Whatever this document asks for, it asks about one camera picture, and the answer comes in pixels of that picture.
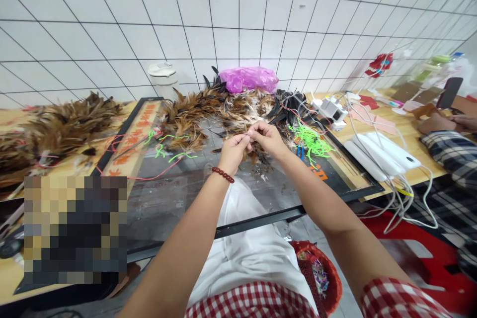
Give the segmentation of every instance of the plaid shirt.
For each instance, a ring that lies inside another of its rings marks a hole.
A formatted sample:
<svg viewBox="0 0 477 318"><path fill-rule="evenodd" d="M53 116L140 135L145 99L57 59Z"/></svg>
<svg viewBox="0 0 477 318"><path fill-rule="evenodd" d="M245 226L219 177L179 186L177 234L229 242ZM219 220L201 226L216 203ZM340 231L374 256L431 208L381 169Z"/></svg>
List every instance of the plaid shirt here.
<svg viewBox="0 0 477 318"><path fill-rule="evenodd" d="M467 274L474 276L477 271L477 146L454 131L431 132L420 140L449 173L434 179L427 204L440 233L458 235L467 242L459 251L459 264ZM413 187L414 202L406 216L432 224L422 202L427 186L428 182L424 182Z"/></svg>
<svg viewBox="0 0 477 318"><path fill-rule="evenodd" d="M375 279L361 297L364 318L451 318L435 300L408 283ZM318 317L302 295L271 282L249 283L197 302L187 318L206 317Z"/></svg>

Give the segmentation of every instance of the red bead bracelet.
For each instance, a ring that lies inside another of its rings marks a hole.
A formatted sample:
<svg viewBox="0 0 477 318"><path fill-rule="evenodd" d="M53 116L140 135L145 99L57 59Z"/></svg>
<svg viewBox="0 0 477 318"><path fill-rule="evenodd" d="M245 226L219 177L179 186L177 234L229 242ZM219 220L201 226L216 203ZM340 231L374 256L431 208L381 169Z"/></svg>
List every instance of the red bead bracelet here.
<svg viewBox="0 0 477 318"><path fill-rule="evenodd" d="M216 166L212 168L212 171L213 171L213 172L216 172L217 174L220 174L221 176L223 176L225 179L227 179L227 181L228 181L230 184L235 183L234 178L232 178L230 175L228 175L228 174L227 174L226 172L224 172L223 170L217 168Z"/></svg>

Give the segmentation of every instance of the white pants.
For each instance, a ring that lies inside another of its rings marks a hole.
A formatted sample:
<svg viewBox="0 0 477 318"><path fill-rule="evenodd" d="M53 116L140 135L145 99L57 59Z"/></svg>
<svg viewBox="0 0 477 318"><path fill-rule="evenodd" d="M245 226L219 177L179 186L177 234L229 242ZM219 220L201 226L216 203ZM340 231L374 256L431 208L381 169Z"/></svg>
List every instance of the white pants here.
<svg viewBox="0 0 477 318"><path fill-rule="evenodd" d="M217 226L267 212L250 188L235 177L225 195ZM274 224L218 238L212 244L187 307L198 301L256 281L277 283L304 296L318 313L293 247L280 237Z"/></svg>

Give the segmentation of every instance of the pixelated blur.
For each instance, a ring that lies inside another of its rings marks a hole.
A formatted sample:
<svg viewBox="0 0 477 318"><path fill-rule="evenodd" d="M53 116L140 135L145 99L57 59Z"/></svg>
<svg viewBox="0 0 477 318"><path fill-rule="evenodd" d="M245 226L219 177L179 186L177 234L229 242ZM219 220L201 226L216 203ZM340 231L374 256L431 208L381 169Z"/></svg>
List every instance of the pixelated blur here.
<svg viewBox="0 0 477 318"><path fill-rule="evenodd" d="M118 283L126 274L127 178L25 178L25 283Z"/></svg>

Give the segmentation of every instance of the white power strip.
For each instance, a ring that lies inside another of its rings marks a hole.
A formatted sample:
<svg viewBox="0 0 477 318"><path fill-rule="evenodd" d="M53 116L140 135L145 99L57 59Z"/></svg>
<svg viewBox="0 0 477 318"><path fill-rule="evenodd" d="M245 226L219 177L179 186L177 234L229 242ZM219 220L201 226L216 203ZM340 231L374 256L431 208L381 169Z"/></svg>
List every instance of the white power strip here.
<svg viewBox="0 0 477 318"><path fill-rule="evenodd" d="M377 181L421 166L419 160L380 133L357 134L343 145Z"/></svg>

